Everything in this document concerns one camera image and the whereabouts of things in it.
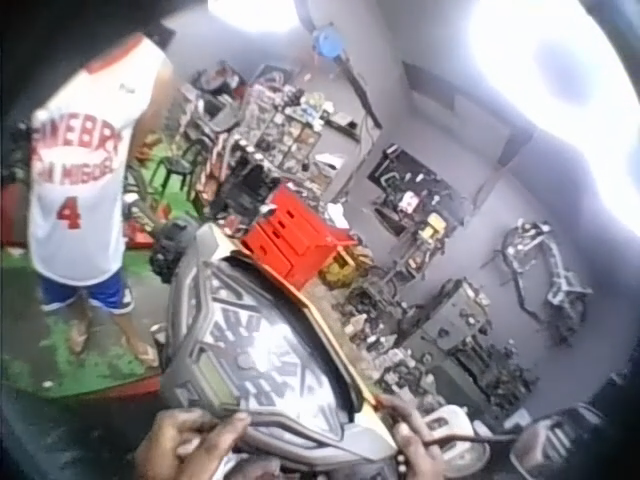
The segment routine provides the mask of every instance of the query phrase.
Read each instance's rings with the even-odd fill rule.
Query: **ceiling light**
[[[251,33],[284,33],[299,24],[293,0],[208,0],[209,11]]]
[[[640,235],[640,192],[629,168],[640,148],[640,106],[598,25],[577,0],[481,0],[470,27],[488,81],[582,152],[604,204]]]

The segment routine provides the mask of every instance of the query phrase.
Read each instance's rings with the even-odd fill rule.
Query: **foot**
[[[151,345],[140,340],[123,338],[123,343],[133,355],[147,368],[157,368],[160,365],[158,352]]]
[[[69,348],[75,355],[80,355],[89,338],[89,322],[72,320],[69,330]]]

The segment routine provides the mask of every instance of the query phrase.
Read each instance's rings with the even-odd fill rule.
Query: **green floor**
[[[162,147],[154,157],[160,158]],[[154,167],[147,168],[149,179]],[[162,182],[164,171],[155,184]],[[177,179],[169,185],[164,201],[174,214],[191,210]],[[1,373],[5,382],[49,397],[86,394],[154,375],[122,346],[118,329],[102,312],[94,312],[85,353],[71,354],[67,347],[67,317],[44,315],[38,306],[36,277],[26,254],[2,252]],[[149,271],[148,253],[127,252],[125,270],[136,301],[134,321],[148,336],[151,325],[164,321],[168,288]]]

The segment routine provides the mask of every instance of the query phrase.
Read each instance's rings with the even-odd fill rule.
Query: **basketball jersey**
[[[134,37],[34,112],[28,240],[42,275],[86,286],[122,266],[129,146],[165,58]]]

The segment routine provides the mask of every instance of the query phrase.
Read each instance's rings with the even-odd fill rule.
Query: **red toolbox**
[[[275,213],[242,239],[253,258],[298,290],[315,277],[339,247],[357,242],[348,230],[328,225],[285,186],[276,192]]]

